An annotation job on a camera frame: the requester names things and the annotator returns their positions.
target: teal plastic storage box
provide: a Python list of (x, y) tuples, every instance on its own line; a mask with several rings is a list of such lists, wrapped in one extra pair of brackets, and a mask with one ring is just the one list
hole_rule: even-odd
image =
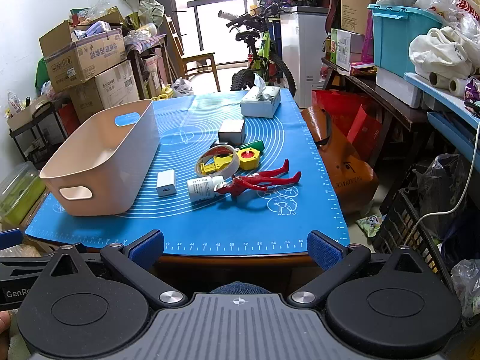
[(440, 16), (423, 9), (368, 5), (373, 14), (374, 63), (403, 78), (414, 72), (409, 58), (412, 40), (426, 35), (432, 28), (441, 28)]

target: white wall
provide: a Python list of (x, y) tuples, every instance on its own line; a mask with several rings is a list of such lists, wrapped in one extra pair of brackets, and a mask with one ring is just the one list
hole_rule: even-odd
[[(7, 90), (20, 98), (37, 97), (35, 72), (42, 51), (38, 38), (68, 19), (70, 9), (91, 7), (98, 0), (0, 0), (0, 107)], [(131, 13), (123, 0), (109, 0), (125, 16)], [(22, 161), (8, 125), (0, 117), (0, 181)]]

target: roll of tape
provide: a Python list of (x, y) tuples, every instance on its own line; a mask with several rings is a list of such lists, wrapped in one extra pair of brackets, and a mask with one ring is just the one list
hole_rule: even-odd
[(450, 81), (450, 93), (453, 96), (459, 97), (461, 99), (465, 98), (465, 87), (467, 86), (466, 79), (452, 79)]
[[(219, 155), (233, 155), (232, 162), (230, 162), (225, 168), (222, 170), (215, 172), (215, 173), (210, 173), (208, 175), (202, 174), (200, 171), (200, 164), (206, 164), (208, 161), (210, 161), (214, 156), (219, 156)], [(222, 176), (224, 180), (228, 179), (229, 177), (232, 177), (235, 172), (239, 169), (240, 166), (240, 159), (237, 155), (237, 152), (235, 149), (230, 146), (230, 145), (218, 145), (215, 147), (212, 147), (211, 149), (207, 150), (205, 153), (203, 153), (200, 158), (198, 159), (196, 165), (195, 165), (195, 173), (199, 177), (205, 177), (205, 176), (210, 176), (210, 177), (215, 177), (215, 176)]]
[(433, 87), (439, 89), (448, 89), (448, 85), (450, 84), (450, 80), (447, 77), (433, 72), (430, 73), (429, 81)]

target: blue silicone mat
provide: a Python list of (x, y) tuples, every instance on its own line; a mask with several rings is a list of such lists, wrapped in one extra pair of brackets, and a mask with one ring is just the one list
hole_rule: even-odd
[[(288, 158), (289, 176), (301, 171), (300, 183), (269, 193), (248, 190), (236, 199), (228, 194), (190, 202), (187, 180), (196, 177), (194, 165), (217, 139), (223, 120), (242, 118), (239, 101), (244, 94), (213, 93), (154, 102), (160, 146), (131, 209), (120, 215), (74, 217), (50, 194), (26, 233), (101, 248), (110, 242), (128, 244), (159, 229), (165, 235), (165, 253), (204, 256), (306, 251), (312, 230), (349, 244), (337, 197), (288, 90), (281, 90), (274, 118), (245, 118), (245, 142), (263, 140), (265, 144), (260, 168), (255, 171), (280, 168)], [(159, 198), (157, 173), (167, 169), (175, 170), (177, 194)]]

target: white refrigerator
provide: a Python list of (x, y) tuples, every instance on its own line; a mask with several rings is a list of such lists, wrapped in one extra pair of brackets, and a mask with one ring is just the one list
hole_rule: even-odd
[(323, 42), (328, 8), (290, 7), (280, 14), (282, 59), (295, 79), (295, 101), (300, 108), (311, 106), (311, 91), (321, 89)]

